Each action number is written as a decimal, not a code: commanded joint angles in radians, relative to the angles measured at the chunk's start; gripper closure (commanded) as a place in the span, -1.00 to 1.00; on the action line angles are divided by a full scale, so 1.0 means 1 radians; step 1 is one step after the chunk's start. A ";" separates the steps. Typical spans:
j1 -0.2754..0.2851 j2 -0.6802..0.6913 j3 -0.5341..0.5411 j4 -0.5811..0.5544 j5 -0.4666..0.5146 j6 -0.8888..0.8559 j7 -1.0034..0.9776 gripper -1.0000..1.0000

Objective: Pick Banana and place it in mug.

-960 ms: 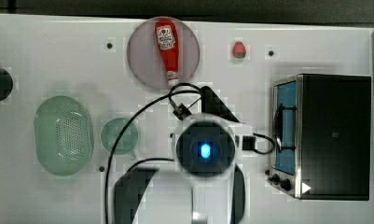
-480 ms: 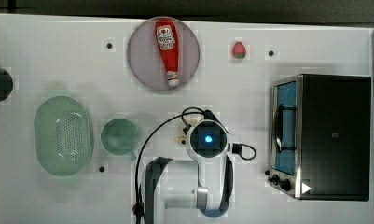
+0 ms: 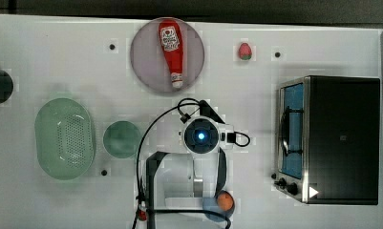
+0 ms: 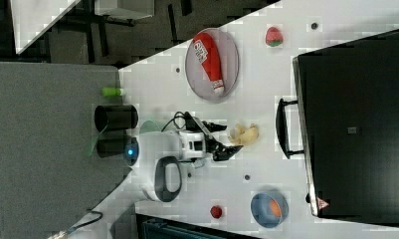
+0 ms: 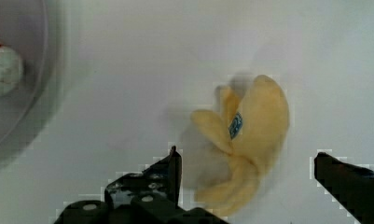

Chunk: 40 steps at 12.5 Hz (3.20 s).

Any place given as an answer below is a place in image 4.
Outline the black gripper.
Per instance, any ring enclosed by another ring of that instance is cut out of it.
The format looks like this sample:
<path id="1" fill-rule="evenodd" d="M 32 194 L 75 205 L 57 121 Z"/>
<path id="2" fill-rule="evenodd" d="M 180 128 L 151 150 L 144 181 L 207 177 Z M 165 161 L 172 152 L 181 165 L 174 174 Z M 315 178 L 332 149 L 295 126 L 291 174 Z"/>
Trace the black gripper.
<path id="1" fill-rule="evenodd" d="M 217 124 L 213 122 L 206 122 L 203 120 L 205 126 L 209 129 L 210 132 L 223 131 L 227 127 L 222 124 Z M 220 146 L 220 142 L 215 139 L 212 135 L 211 139 L 206 138 L 206 151 L 212 154 L 214 161 L 226 161 L 229 160 L 232 156 L 238 153 L 243 147 L 241 145 L 234 146 Z"/>

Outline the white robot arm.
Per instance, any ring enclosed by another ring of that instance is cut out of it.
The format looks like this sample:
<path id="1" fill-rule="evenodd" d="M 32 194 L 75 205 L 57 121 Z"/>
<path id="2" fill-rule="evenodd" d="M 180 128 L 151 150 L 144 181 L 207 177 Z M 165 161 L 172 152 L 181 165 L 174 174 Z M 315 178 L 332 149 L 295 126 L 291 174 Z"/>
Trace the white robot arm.
<path id="1" fill-rule="evenodd" d="M 143 132 L 124 147 L 127 177 L 99 204 L 69 228 L 47 239 L 113 239 L 111 227 L 136 202 L 171 202 L 183 185 L 183 162 L 203 166 L 208 158 L 226 161 L 242 148 L 225 145 L 213 133 L 220 124 L 189 119 L 184 128 Z"/>

